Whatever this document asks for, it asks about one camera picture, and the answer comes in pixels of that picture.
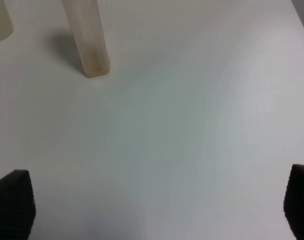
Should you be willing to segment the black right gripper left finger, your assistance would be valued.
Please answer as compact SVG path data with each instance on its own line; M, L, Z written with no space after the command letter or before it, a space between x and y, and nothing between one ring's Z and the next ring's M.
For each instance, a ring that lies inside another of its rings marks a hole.
M28 170L16 169L0 179L0 240L26 240L36 216Z

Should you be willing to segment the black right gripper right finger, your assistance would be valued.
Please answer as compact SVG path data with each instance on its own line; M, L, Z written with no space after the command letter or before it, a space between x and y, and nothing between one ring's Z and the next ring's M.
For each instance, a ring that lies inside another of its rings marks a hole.
M298 240L304 240L304 165L294 164L284 198L284 213Z

